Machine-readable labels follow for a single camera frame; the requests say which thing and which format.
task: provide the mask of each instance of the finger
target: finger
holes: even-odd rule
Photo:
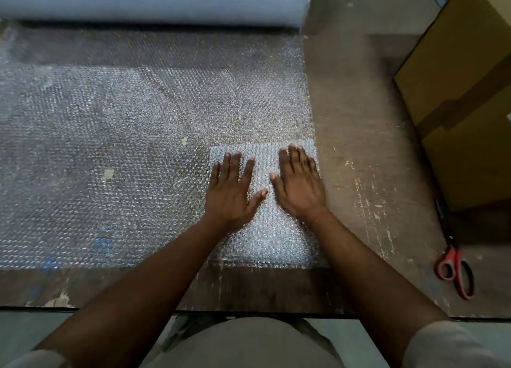
[[[284,182],[277,173],[273,172],[270,172],[270,180],[273,184],[273,188],[275,189],[275,197],[277,198],[277,203],[282,205],[282,203],[285,203],[285,199],[287,197],[286,190],[284,189]]]
[[[240,158],[241,152],[236,152],[230,161],[229,181],[233,183],[237,183],[240,177]]]
[[[300,155],[294,143],[289,146],[289,160],[295,173],[303,172],[302,165],[300,164]]]
[[[268,190],[262,189],[248,201],[247,212],[251,218],[256,214],[258,206],[261,205],[267,194]]]
[[[291,167],[291,163],[289,162],[289,156],[287,155],[287,150],[285,148],[281,148],[278,153],[278,161],[281,167],[281,172],[284,177],[290,176],[293,174],[293,168]]]
[[[224,155],[224,160],[222,162],[222,166],[220,166],[220,177],[218,178],[218,182],[222,183],[227,180],[229,177],[229,167],[230,167],[230,153],[226,153]]]
[[[255,163],[256,163],[255,157],[250,157],[250,159],[247,161],[247,165],[245,166],[245,171],[241,176],[240,183],[242,183],[247,190],[248,187],[250,186],[250,181],[252,181],[252,171],[254,169]]]
[[[307,158],[307,154],[303,149],[303,146],[298,146],[298,156],[300,159],[300,165],[305,173],[310,173],[311,170],[309,168],[309,159]]]
[[[218,173],[220,172],[220,163],[217,161],[213,165],[213,170],[211,171],[211,178],[209,179],[209,188],[213,188],[216,184],[218,184]]]
[[[316,166],[316,161],[312,158],[312,156],[307,156],[309,161],[309,169],[314,177],[319,178],[318,168]]]

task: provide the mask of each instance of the person's left arm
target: person's left arm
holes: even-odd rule
[[[247,200],[254,159],[239,179],[241,153],[213,167],[202,219],[108,287],[36,346],[73,368],[138,367],[218,242],[248,223],[268,193]]]

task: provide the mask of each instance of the scissors handle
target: scissors handle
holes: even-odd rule
[[[470,300],[474,296],[474,273],[460,249],[449,247],[436,263],[435,273],[444,281],[454,280],[456,289],[464,300]],[[467,276],[468,285],[465,284],[463,275]]]

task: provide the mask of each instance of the brown tabletop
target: brown tabletop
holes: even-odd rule
[[[439,9],[434,0],[312,0],[303,31],[321,173],[332,211],[454,317],[511,317],[511,249],[465,249],[474,300],[439,281],[435,188],[392,74]],[[0,272],[0,305],[81,307],[126,268]],[[345,316],[328,269],[201,269],[182,311]]]

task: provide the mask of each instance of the hand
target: hand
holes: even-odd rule
[[[310,225],[318,214],[327,211],[323,182],[316,162],[306,155],[302,146],[297,149],[294,144],[289,146],[289,155],[284,148],[281,149],[279,161],[284,178],[270,173],[277,202],[291,215]]]
[[[225,234],[237,231],[251,221],[258,206],[268,194],[267,189],[262,189],[247,200],[255,158],[248,160],[245,172],[238,180],[240,158],[240,152],[236,152],[232,160],[230,153],[226,153],[222,165],[217,162],[213,166],[206,193],[206,207],[202,219],[211,224],[219,224],[221,229],[225,230]]]

